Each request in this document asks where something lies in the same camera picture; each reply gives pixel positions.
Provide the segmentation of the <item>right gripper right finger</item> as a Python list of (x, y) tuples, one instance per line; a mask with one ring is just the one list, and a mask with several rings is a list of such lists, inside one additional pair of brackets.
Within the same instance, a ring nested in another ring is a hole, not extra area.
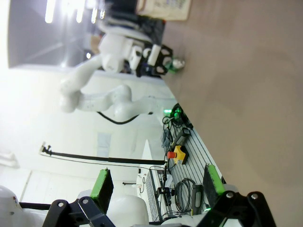
[(224, 188), (214, 165), (204, 168), (203, 186), (210, 209), (199, 227), (275, 227), (273, 215), (263, 193), (246, 196)]

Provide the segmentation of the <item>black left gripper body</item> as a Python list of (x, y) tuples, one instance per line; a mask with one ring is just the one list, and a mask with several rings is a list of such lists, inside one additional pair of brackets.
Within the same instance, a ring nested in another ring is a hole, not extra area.
[(136, 76), (157, 77), (164, 76), (167, 73), (165, 64), (166, 57), (173, 57), (173, 51), (165, 45), (146, 44), (140, 53), (141, 59), (136, 68)]

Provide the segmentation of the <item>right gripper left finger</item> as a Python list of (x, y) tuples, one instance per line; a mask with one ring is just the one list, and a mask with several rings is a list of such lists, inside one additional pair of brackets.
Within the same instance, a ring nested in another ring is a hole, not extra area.
[(45, 217), (44, 227), (113, 227), (107, 216), (113, 193), (113, 181), (109, 169), (102, 169), (89, 196), (69, 203), (66, 200), (52, 202)]

